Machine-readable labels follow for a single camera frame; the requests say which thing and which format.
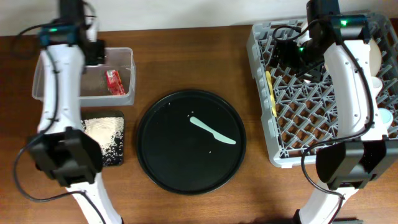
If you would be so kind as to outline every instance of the red packet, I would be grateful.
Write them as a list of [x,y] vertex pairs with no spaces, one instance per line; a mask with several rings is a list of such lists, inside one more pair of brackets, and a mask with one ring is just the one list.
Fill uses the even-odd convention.
[[125,95],[122,81],[117,70],[107,70],[105,72],[106,84],[112,95]]

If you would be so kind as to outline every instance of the round black tray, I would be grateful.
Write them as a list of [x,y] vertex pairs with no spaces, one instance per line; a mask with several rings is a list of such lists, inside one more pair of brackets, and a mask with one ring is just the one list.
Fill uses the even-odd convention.
[[[226,144],[192,124],[196,117],[236,144]],[[183,90],[156,102],[137,132],[137,156],[145,173],[165,190],[184,195],[227,183],[246,152],[246,133],[235,109],[217,95]]]

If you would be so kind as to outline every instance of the wooden table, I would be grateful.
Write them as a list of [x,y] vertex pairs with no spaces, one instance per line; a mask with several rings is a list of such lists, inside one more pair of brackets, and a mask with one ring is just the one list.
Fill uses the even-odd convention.
[[[251,26],[104,32],[110,47],[130,47],[137,67],[133,106],[114,107],[126,117],[125,163],[103,171],[109,197],[126,223],[251,223],[291,217],[313,191],[300,167],[276,168],[269,162],[261,126],[256,82],[251,77],[246,41]],[[73,198],[33,203],[16,190],[12,162],[27,136],[36,132],[42,104],[31,97],[37,58],[8,55],[11,38],[0,38],[0,222],[86,223]],[[242,117],[248,139],[240,170],[222,188],[200,196],[183,196],[156,186],[141,169],[135,148],[137,125],[151,104],[176,90],[212,91],[230,102]],[[105,108],[85,108],[102,110]],[[316,178],[314,166],[308,171]],[[396,223],[398,163],[378,181],[360,190],[339,217],[367,223]],[[19,176],[36,197],[65,190],[22,156]]]

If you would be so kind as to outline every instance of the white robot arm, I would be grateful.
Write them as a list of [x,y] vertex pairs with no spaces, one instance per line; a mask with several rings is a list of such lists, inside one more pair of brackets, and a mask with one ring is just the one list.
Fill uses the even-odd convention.
[[337,0],[310,0],[307,19],[301,33],[291,39],[277,39],[279,28],[274,31],[272,37],[277,44],[270,66],[286,65],[300,77],[324,62],[331,76],[338,137],[316,146],[337,144],[317,153],[318,184],[310,180],[304,166],[305,156],[316,146],[304,151],[302,169],[317,189],[291,220],[294,224],[327,224],[346,200],[369,181],[376,180],[398,158],[398,143],[388,139],[379,115],[376,96],[380,89],[372,91],[371,37],[366,17],[340,15]]
[[[88,223],[121,224],[123,220],[113,208],[102,180],[100,146],[83,132],[80,121],[83,69],[104,62],[104,42],[96,38],[96,19],[90,19],[91,24],[86,22],[85,4],[82,0],[59,0],[60,18],[40,31],[44,102],[40,137],[29,143],[28,150],[40,170],[67,187],[69,194],[63,196],[74,196]],[[16,171],[14,177],[28,199],[53,200],[31,197],[21,189]]]

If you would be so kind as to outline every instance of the plastic container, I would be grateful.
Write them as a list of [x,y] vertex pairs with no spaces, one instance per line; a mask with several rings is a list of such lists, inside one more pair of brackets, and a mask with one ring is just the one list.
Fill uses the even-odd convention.
[[[136,86],[136,66],[132,50],[128,47],[105,48],[106,63],[86,67],[81,76],[80,106],[122,106],[133,105]],[[106,85],[105,71],[116,69],[123,84],[125,95],[113,96]],[[39,58],[33,79],[32,96],[43,101],[44,69]]]
[[[377,96],[379,108],[393,114],[394,121],[388,129],[389,137],[397,139],[398,133],[398,38],[390,20],[379,14],[367,14],[370,32],[382,53],[382,65],[377,77],[384,87]],[[274,48],[272,33],[280,25],[299,26],[306,19],[262,22],[254,24],[247,42],[252,77],[259,91],[261,123],[266,137],[271,163],[276,167],[290,168],[300,165],[303,151],[312,144],[335,138],[337,135],[337,109],[333,84],[327,72],[319,83],[301,82],[290,68],[269,68]],[[278,38],[297,35],[291,29],[281,29]],[[270,71],[272,94],[277,116],[272,114],[271,94],[266,71]],[[306,164],[315,163],[315,155],[305,158]]]

